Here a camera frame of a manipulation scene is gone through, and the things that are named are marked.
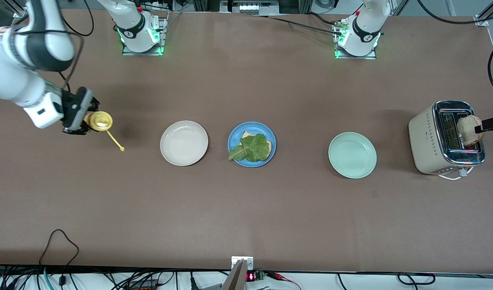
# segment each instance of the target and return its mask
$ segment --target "plate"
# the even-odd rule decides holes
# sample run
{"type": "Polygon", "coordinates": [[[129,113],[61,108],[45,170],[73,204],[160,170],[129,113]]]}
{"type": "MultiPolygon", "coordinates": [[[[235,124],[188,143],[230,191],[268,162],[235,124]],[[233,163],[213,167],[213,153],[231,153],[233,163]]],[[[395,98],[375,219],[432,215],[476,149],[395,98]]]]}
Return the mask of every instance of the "plate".
{"type": "Polygon", "coordinates": [[[374,170],[377,154],[366,137],[355,132],[344,132],[331,141],[329,161],[344,177],[363,178],[374,170]]]}
{"type": "Polygon", "coordinates": [[[164,159],[177,166],[188,166],[200,160],[209,145],[204,127],[193,121],[179,121],[169,126],[160,138],[164,159]]]}
{"type": "Polygon", "coordinates": [[[270,128],[262,123],[246,122],[235,127],[234,130],[232,130],[230,136],[228,136],[228,152],[230,152],[232,149],[234,149],[234,147],[239,145],[239,140],[241,139],[245,131],[248,131],[249,133],[252,133],[254,135],[257,135],[259,133],[263,134],[266,140],[272,143],[272,152],[270,152],[270,156],[268,156],[268,158],[266,158],[266,160],[263,161],[251,162],[246,159],[242,159],[239,161],[234,160],[234,161],[239,165],[249,168],[260,167],[265,165],[266,163],[268,163],[268,161],[270,161],[270,159],[276,153],[277,142],[276,142],[276,136],[273,134],[270,128]]]}

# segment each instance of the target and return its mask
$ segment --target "blue plate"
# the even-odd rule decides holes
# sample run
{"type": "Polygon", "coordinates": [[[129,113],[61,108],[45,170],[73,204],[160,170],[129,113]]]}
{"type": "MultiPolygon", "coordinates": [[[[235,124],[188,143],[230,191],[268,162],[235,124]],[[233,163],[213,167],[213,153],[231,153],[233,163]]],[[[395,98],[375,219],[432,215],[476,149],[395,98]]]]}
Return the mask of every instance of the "blue plate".
{"type": "Polygon", "coordinates": [[[270,152],[270,156],[268,156],[268,158],[266,158],[266,160],[263,161],[250,162],[246,159],[242,159],[239,161],[234,160],[234,161],[239,165],[249,168],[260,167],[265,165],[266,163],[268,163],[268,161],[270,161],[270,159],[276,153],[277,142],[276,142],[276,136],[273,134],[270,128],[268,128],[266,125],[262,123],[246,122],[235,127],[234,130],[232,130],[230,136],[228,136],[228,152],[230,152],[232,149],[234,149],[234,147],[239,145],[239,140],[241,139],[241,136],[243,136],[243,133],[245,131],[248,131],[249,133],[254,135],[257,135],[259,133],[263,134],[266,140],[272,143],[272,152],[270,152]]]}

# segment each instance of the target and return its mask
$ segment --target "stainless steel top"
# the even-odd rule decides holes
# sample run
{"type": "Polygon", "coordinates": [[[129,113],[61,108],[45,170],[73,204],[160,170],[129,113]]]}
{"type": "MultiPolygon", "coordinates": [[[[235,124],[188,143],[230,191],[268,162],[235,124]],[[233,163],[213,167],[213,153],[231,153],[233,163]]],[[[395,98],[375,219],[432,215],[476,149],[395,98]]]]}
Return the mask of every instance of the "stainless steel top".
{"type": "Polygon", "coordinates": [[[459,119],[474,114],[468,103],[438,101],[433,104],[433,113],[440,150],[445,160],[458,166],[474,166],[484,162],[485,149],[482,141],[473,146],[464,146],[456,127],[459,119]]]}

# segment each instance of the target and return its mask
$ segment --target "toaster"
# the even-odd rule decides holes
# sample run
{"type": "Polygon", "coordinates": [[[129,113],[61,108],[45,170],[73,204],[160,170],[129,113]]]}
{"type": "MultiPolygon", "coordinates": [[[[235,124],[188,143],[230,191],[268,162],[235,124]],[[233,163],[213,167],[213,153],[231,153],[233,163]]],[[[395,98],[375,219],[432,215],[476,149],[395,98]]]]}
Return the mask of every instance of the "toaster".
{"type": "Polygon", "coordinates": [[[483,142],[464,146],[458,134],[458,120],[474,114],[464,101],[437,101],[408,124],[414,165],[421,173],[444,175],[467,170],[485,160],[483,142]]]}

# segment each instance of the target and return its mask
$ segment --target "white plate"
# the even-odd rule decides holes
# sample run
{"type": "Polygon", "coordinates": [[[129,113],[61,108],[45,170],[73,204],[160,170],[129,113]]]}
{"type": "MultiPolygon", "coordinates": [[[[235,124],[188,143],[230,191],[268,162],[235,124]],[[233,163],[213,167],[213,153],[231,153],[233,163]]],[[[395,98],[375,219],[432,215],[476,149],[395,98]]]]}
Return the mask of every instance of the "white plate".
{"type": "Polygon", "coordinates": [[[200,160],[209,145],[204,127],[193,121],[180,121],[169,126],[160,138],[164,159],[177,166],[188,166],[200,160]]]}

